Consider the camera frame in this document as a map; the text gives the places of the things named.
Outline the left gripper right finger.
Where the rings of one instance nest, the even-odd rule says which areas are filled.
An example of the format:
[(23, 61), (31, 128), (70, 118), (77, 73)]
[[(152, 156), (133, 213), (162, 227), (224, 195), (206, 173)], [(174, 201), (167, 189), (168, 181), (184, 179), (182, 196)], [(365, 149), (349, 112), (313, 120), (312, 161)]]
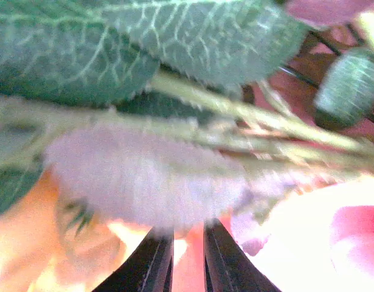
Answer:
[(206, 291), (280, 292), (250, 262), (220, 220), (204, 226), (203, 247)]

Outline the pink wrapping paper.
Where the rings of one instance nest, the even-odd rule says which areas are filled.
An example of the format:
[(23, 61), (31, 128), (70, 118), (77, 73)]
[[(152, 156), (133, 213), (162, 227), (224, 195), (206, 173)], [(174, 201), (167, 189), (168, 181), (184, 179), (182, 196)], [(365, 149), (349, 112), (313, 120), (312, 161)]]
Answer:
[(374, 178), (291, 196), (263, 226), (247, 260), (282, 291), (374, 291)]

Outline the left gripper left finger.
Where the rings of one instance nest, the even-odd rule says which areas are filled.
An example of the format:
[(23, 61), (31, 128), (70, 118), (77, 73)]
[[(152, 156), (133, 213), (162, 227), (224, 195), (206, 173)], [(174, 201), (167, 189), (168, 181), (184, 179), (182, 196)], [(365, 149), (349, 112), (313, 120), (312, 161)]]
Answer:
[(128, 259), (95, 292), (170, 292), (174, 235), (155, 237), (152, 229)]

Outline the artificial flower bunch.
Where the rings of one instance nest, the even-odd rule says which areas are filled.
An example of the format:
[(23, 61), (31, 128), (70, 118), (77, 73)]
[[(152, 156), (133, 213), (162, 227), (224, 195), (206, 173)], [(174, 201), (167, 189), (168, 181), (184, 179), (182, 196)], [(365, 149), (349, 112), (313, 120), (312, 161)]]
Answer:
[(0, 291), (91, 291), (144, 239), (173, 291), (204, 291), (203, 229), (277, 245), (301, 193), (361, 199), (374, 143), (369, 44), (312, 57), (317, 91), (279, 80), (305, 38), (374, 1), (0, 1)]

